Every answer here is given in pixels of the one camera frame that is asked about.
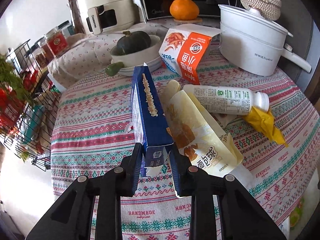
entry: snack bag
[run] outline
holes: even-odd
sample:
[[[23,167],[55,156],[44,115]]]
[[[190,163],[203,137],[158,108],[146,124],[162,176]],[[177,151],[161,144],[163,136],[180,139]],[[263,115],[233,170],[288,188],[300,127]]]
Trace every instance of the snack bag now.
[[[232,137],[221,128],[221,139],[218,137],[198,110],[197,107],[201,104],[198,102],[196,106],[193,102],[197,102],[197,99],[191,99],[183,90],[177,92],[179,89],[176,81],[170,81],[161,97],[170,127],[168,132],[176,142],[180,154],[187,156],[192,165],[210,175],[223,177],[241,163],[242,155],[235,146],[232,147]],[[208,115],[211,117],[207,117],[209,122],[220,127],[209,113]]]

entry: white saucepan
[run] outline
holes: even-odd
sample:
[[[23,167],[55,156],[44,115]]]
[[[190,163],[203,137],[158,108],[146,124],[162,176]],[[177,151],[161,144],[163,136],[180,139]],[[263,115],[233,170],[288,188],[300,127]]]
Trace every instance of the white saucepan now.
[[[228,5],[219,7],[220,52],[231,64],[257,75],[270,76],[283,56],[308,73],[311,71],[311,65],[292,53],[290,45],[284,44],[286,36],[292,36],[284,27],[266,20],[254,8],[247,11]]]

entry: green vegetable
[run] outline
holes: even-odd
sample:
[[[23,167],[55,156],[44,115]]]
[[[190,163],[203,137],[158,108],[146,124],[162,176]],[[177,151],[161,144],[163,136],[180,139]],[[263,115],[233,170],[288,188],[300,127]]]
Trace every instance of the green vegetable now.
[[[5,61],[5,57],[0,54],[0,88],[8,91],[7,86],[17,93],[17,98],[21,101],[27,101],[31,106],[35,104],[30,92],[28,92],[22,83],[22,79],[15,73],[12,64]]]
[[[119,55],[116,56],[128,55],[147,49],[151,46],[150,36],[143,31],[137,31],[133,33],[126,31],[123,32],[123,34],[125,36],[119,39],[116,45],[119,53]]]
[[[113,77],[114,75],[116,75],[120,69],[122,69],[124,67],[123,62],[116,62],[113,64],[110,64],[109,66],[107,66],[105,68],[106,74],[110,77]]]

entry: plastic bottle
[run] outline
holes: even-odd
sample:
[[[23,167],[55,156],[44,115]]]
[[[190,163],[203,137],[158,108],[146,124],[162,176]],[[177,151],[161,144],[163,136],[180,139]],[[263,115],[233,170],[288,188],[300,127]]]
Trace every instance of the plastic bottle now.
[[[267,112],[269,97],[248,88],[184,85],[183,90],[193,94],[209,113],[248,115],[251,107]]]

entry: blue box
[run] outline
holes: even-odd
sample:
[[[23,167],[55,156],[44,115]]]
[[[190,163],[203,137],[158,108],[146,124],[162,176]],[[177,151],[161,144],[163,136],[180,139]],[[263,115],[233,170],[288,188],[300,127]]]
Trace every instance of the blue box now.
[[[144,148],[146,176],[162,169],[173,144],[148,66],[135,67],[132,78],[132,124],[136,142]]]

